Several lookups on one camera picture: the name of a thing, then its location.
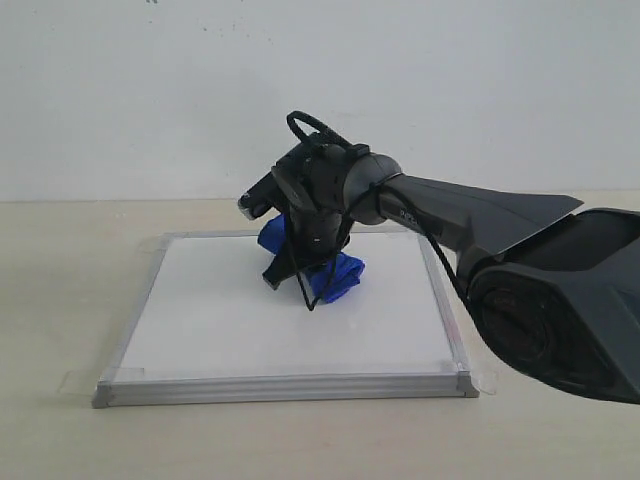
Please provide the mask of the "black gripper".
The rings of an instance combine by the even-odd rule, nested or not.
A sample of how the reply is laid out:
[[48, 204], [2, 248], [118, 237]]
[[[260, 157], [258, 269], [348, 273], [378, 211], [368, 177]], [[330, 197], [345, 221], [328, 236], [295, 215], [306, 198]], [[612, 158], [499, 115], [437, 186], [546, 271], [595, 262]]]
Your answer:
[[281, 214], [287, 220], [285, 253], [278, 255], [275, 263], [272, 260], [262, 273], [263, 279], [273, 289], [289, 278], [303, 275], [303, 268], [318, 266], [335, 258], [348, 242], [348, 236], [341, 233], [342, 217], [339, 214]]

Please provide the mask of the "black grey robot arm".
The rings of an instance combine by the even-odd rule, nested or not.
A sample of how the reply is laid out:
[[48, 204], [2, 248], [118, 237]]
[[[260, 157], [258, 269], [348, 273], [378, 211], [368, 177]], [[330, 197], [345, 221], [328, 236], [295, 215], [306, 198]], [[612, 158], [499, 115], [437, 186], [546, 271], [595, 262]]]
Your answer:
[[241, 203], [289, 216], [294, 258], [341, 248], [353, 223], [411, 229], [456, 254], [451, 282], [501, 361], [571, 395], [639, 400], [635, 211], [410, 176], [363, 145], [298, 146]]

